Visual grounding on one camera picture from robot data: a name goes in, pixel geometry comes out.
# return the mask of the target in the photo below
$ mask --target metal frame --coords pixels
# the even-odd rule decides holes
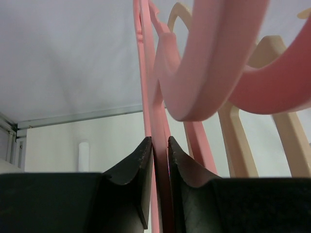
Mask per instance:
[[[25,156],[26,156],[26,138],[18,138],[16,140],[14,158],[12,164],[25,171]]]
[[[7,145],[6,161],[12,163],[15,156],[14,149],[17,135],[17,124],[0,113],[0,128],[8,133],[9,141]]]
[[[18,127],[17,137],[18,138],[26,137],[27,129],[29,128],[58,125],[58,124],[76,122],[76,121],[92,120],[92,119],[113,117],[113,116],[118,116],[118,115],[125,115],[125,114],[131,114],[131,113],[139,113],[139,112],[142,112],[142,105],[103,110],[103,111],[91,112],[91,113],[74,114],[74,115],[69,115],[69,116],[56,116],[56,117],[50,117],[50,118],[45,118],[45,119],[22,121],[22,122],[19,122],[17,125]]]

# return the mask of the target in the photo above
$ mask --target white wall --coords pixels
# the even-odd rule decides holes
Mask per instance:
[[[172,135],[188,152],[183,124],[168,121]],[[299,116],[311,141],[311,112]],[[260,176],[289,176],[283,147],[270,116],[240,112]],[[229,176],[218,115],[203,122],[221,176]],[[92,171],[106,171],[129,155],[144,138],[142,113],[106,117],[27,131],[25,171],[76,171],[78,144],[90,142]]]

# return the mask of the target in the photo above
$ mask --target white cylinder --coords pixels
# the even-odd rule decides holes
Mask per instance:
[[[79,143],[78,171],[89,171],[89,143]]]

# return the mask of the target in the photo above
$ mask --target black surface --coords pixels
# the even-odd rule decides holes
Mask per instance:
[[[311,180],[219,179],[169,139],[177,233],[311,232]]]
[[[0,175],[0,233],[143,233],[151,138],[101,173]]]

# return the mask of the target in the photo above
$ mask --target white ceiling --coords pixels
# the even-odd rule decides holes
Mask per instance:
[[[154,0],[167,22],[176,0]],[[192,1],[182,1],[192,6]],[[311,0],[272,0],[259,38],[288,45]],[[177,21],[180,50],[187,29]],[[0,112],[15,121],[141,104],[132,0],[1,0]]]

